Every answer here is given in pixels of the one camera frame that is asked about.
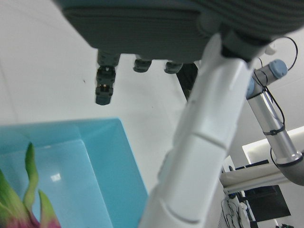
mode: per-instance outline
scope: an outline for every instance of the robotic hand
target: robotic hand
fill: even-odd
[[[168,59],[178,69],[181,63],[199,60],[204,52],[173,149],[139,224],[140,228],[203,227],[252,76],[252,60],[273,39],[304,24],[304,2],[53,1],[82,37],[99,50],[99,104],[110,101],[120,53],[138,54],[143,62],[137,61],[134,69],[144,72],[152,59]],[[249,100],[257,107],[253,108],[257,116],[262,112],[258,110],[264,109],[260,100],[266,100],[264,94],[259,96]],[[282,128],[279,122],[267,125],[268,120],[263,117],[259,122],[263,122],[265,133],[277,133],[270,134],[269,140],[286,141],[284,131],[278,131]],[[292,146],[287,155],[279,147],[273,148],[281,171],[297,174],[301,154]]]

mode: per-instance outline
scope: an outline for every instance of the pink dragon fruit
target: pink dragon fruit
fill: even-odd
[[[28,145],[25,167],[29,184],[23,202],[0,170],[0,228],[61,228],[52,204],[41,190],[38,191],[40,197],[40,222],[38,222],[32,212],[35,190],[38,185],[35,150],[32,143]]]

